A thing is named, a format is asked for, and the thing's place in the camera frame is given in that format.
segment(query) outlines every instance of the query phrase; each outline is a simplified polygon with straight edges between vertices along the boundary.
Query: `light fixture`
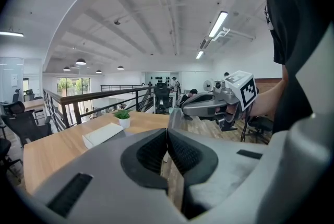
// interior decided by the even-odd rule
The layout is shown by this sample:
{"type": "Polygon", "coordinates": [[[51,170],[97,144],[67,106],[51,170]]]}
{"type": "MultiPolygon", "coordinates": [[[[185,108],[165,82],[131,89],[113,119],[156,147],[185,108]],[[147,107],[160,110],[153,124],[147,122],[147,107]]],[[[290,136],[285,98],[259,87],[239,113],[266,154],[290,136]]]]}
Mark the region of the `light fixture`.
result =
{"type": "Polygon", "coordinates": [[[199,59],[202,56],[203,53],[204,53],[204,51],[198,52],[196,59],[199,59]]]}
{"type": "Polygon", "coordinates": [[[86,61],[83,58],[80,58],[76,61],[76,64],[78,65],[86,65],[86,61]]]}
{"type": "Polygon", "coordinates": [[[0,31],[0,34],[2,34],[3,36],[23,37],[22,33],[10,32],[10,31],[0,31]]]}
{"type": "Polygon", "coordinates": [[[212,31],[210,32],[209,37],[214,38],[215,35],[217,34],[218,30],[220,29],[221,25],[223,24],[223,22],[225,21],[226,17],[228,16],[228,13],[225,11],[221,11],[218,19],[216,21],[216,23],[213,26],[212,31]]]}

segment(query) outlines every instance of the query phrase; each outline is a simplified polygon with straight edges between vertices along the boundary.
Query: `white pot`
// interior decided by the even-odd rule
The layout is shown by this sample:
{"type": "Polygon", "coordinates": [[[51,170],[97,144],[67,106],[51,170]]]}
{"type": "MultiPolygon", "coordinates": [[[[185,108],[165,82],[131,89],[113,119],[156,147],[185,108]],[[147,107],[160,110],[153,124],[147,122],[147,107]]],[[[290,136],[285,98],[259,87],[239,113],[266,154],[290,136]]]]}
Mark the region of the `white pot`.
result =
{"type": "Polygon", "coordinates": [[[121,125],[124,129],[130,127],[130,120],[131,120],[131,117],[128,118],[128,119],[118,119],[120,125],[121,125]]]}

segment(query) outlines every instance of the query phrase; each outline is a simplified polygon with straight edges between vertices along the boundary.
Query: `small green plant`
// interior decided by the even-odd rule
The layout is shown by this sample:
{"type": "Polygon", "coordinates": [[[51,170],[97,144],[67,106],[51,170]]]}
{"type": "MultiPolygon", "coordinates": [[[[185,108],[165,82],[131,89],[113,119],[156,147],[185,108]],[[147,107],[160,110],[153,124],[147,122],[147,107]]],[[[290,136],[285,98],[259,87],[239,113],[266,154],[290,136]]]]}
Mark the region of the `small green plant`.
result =
{"type": "Polygon", "coordinates": [[[128,118],[130,118],[129,110],[119,110],[116,113],[113,113],[113,115],[118,119],[128,119],[128,118]]]}

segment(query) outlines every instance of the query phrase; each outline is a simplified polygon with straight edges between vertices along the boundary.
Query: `wooden desk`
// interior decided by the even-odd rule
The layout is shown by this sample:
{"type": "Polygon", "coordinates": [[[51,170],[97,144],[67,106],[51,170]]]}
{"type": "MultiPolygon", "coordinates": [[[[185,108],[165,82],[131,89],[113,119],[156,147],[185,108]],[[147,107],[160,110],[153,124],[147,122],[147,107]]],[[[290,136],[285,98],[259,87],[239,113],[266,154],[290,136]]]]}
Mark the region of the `wooden desk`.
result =
{"type": "MultiPolygon", "coordinates": [[[[133,134],[168,126],[168,115],[140,112],[131,112],[130,114],[131,125],[126,131],[133,134]]],[[[27,191],[33,193],[51,174],[87,151],[82,135],[111,122],[118,124],[118,119],[112,113],[108,113],[26,144],[23,151],[23,171],[27,191]]]]}
{"type": "Polygon", "coordinates": [[[46,118],[44,99],[25,101],[23,104],[25,105],[25,111],[43,110],[44,117],[46,118]]]}

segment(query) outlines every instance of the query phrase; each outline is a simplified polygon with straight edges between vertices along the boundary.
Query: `fan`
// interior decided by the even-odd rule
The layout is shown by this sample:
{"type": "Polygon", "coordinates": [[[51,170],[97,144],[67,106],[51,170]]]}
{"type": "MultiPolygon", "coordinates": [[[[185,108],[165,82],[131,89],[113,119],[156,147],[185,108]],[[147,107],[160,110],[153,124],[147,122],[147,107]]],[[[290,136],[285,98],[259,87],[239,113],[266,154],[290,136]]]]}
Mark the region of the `fan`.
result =
{"type": "Polygon", "coordinates": [[[211,83],[211,81],[206,80],[203,83],[203,88],[204,88],[205,91],[211,91],[212,90],[212,83],[211,83]]]}

